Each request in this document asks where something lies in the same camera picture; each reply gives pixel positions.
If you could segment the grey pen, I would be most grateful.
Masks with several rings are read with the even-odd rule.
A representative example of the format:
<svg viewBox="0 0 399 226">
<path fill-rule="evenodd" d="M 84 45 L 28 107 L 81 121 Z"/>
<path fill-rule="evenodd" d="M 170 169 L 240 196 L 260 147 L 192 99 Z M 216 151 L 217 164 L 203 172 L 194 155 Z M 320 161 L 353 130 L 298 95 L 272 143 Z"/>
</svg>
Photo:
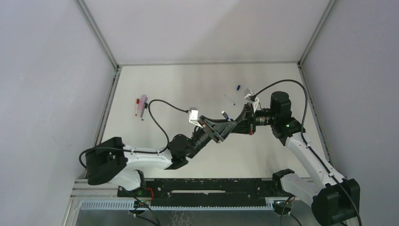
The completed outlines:
<svg viewBox="0 0 399 226">
<path fill-rule="evenodd" d="M 145 110 L 146 110 L 146 109 L 144 109 L 144 104 L 147 103 L 147 102 L 148 102 L 148 97 L 145 98 L 144 103 L 143 103 L 143 107 L 142 107 L 142 110 L 141 110 L 140 118 L 141 118 L 142 121 L 144 120 L 144 113 L 145 113 Z"/>
</svg>

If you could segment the pink highlighter pen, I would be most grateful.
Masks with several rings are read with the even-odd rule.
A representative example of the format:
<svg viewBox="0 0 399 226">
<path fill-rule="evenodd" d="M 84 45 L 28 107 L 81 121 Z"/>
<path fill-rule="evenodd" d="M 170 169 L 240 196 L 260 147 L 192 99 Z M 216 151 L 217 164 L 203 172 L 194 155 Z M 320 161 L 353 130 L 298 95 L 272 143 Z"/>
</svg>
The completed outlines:
<svg viewBox="0 0 399 226">
<path fill-rule="evenodd" d="M 145 106 L 145 101 L 146 101 L 146 99 L 147 99 L 147 95 L 146 95 L 146 94 L 144 94 L 144 95 L 142 95 L 142 96 L 140 97 L 140 102 L 139 102 L 138 111 L 142 111 L 142 109 L 143 109 L 144 106 Z"/>
</svg>

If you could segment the white pen red end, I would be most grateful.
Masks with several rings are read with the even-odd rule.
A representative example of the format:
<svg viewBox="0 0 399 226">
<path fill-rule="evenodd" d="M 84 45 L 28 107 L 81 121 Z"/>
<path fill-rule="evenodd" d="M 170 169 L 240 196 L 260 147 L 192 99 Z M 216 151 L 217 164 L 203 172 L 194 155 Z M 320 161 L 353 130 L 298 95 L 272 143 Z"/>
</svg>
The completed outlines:
<svg viewBox="0 0 399 226">
<path fill-rule="evenodd" d="M 138 115 L 138 108 L 139 108 L 139 104 L 137 105 L 135 105 L 135 116 L 137 116 Z"/>
</svg>

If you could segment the white pen blue end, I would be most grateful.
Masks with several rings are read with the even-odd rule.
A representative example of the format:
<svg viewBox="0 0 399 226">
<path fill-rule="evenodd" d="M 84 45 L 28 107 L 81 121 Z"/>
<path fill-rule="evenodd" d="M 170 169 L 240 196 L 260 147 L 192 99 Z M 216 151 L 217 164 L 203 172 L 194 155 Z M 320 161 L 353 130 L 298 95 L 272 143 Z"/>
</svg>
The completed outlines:
<svg viewBox="0 0 399 226">
<path fill-rule="evenodd" d="M 229 115 L 225 112 L 225 111 L 221 111 L 222 116 L 226 119 L 226 120 L 230 120 Z"/>
</svg>

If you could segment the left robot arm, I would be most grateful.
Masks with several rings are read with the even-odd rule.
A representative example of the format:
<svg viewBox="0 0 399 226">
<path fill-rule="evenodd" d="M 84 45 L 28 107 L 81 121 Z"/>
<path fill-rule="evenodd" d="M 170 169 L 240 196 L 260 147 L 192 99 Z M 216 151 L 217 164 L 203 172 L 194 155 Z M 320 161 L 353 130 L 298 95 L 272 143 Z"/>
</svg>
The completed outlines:
<svg viewBox="0 0 399 226">
<path fill-rule="evenodd" d="M 128 191 L 144 187 L 141 168 L 176 170 L 192 159 L 210 141 L 222 142 L 237 126 L 237 120 L 212 120 L 201 116 L 199 129 L 188 138 L 178 134 L 159 150 L 125 145 L 120 137 L 113 137 L 83 151 L 79 160 L 87 171 L 88 184 L 92 186 L 112 183 Z"/>
</svg>

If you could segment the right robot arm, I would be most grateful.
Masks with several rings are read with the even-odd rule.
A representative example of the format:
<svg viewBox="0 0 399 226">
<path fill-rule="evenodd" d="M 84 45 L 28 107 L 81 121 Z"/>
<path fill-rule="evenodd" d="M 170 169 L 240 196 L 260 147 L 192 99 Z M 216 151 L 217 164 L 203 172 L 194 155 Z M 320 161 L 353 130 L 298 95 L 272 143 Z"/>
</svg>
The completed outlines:
<svg viewBox="0 0 399 226">
<path fill-rule="evenodd" d="M 312 179 L 307 182 L 293 170 L 284 169 L 273 174 L 277 187 L 308 204 L 321 226 L 332 226 L 355 218 L 362 225 L 359 214 L 360 186 L 355 179 L 347 179 L 326 159 L 319 155 L 305 132 L 303 122 L 292 116 L 289 94 L 275 91 L 270 107 L 258 109 L 259 98 L 252 90 L 245 90 L 245 116 L 242 122 L 249 134 L 256 126 L 270 126 L 273 135 L 299 160 Z"/>
</svg>

